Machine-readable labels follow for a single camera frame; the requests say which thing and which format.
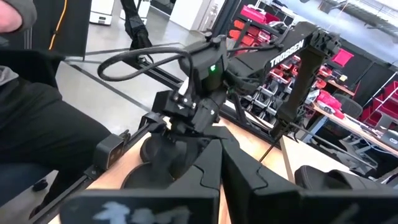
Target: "person's arm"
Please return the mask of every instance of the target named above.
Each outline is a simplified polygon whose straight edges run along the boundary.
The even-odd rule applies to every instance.
[[[0,0],[0,33],[30,28],[36,16],[32,0]]]

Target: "laptop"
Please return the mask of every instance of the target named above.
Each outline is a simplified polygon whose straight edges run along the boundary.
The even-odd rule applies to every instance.
[[[387,130],[380,138],[380,141],[398,151],[398,133]]]

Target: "black sleeve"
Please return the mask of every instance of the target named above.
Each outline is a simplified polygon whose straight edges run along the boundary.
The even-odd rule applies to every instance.
[[[22,25],[17,30],[24,30],[32,27],[36,21],[36,7],[33,0],[0,0],[8,3],[14,9],[16,9],[22,17]]]

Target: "desk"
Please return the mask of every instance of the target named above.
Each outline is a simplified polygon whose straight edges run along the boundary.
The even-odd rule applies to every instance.
[[[329,80],[329,81],[328,81],[328,84],[333,85],[333,86],[336,87],[337,89],[343,91],[343,92],[346,93],[346,94],[349,94],[350,96],[354,96],[354,95],[355,95],[355,93],[353,93],[351,90],[347,89],[347,87],[341,86],[341,85],[337,84],[337,83],[336,83],[335,81],[333,81],[333,80]]]
[[[287,136],[282,136],[280,139],[280,148],[284,156],[287,178],[292,183],[295,183],[294,172],[302,166],[312,166],[323,172],[336,169],[353,174],[349,171],[348,167],[302,141],[296,142]]]
[[[230,123],[225,119],[221,119],[217,125],[226,126],[235,138],[239,141],[242,149],[255,159],[260,159],[265,151],[270,147],[270,144],[261,139],[247,133],[245,130]],[[137,144],[135,144],[128,152],[115,163],[115,165],[105,172],[101,177],[94,181],[88,189],[119,189],[125,176],[141,163],[139,157],[139,150],[142,143],[150,134],[146,134]],[[280,150],[271,150],[268,156],[262,162],[269,169],[287,179],[287,173],[283,162],[283,155]],[[59,224],[59,217],[55,217],[49,224]],[[220,192],[220,212],[219,223],[229,224],[228,208],[225,200],[223,189]]]
[[[387,146],[386,144],[382,143],[379,141],[378,138],[364,132],[361,127],[350,121],[348,118],[344,119],[339,119],[333,114],[328,114],[325,111],[323,111],[321,108],[319,108],[316,104],[313,104],[313,109],[321,114],[321,116],[314,122],[314,124],[309,128],[308,131],[310,131],[312,134],[316,134],[317,131],[328,121],[332,121],[341,127],[347,129],[348,131],[351,131],[353,134],[357,136],[361,136],[365,140],[379,146],[381,149],[384,149],[388,152],[393,153],[394,155],[398,156],[398,151],[394,150],[393,148]],[[309,142],[309,140],[312,138],[311,135],[309,134],[304,134],[302,141],[303,142]]]

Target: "gray shirt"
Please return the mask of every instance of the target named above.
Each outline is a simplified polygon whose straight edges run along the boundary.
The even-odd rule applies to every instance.
[[[15,8],[22,17],[22,25],[17,31],[30,28],[36,21],[36,8],[32,0],[0,0]],[[0,86],[17,78],[18,74],[0,65]]]

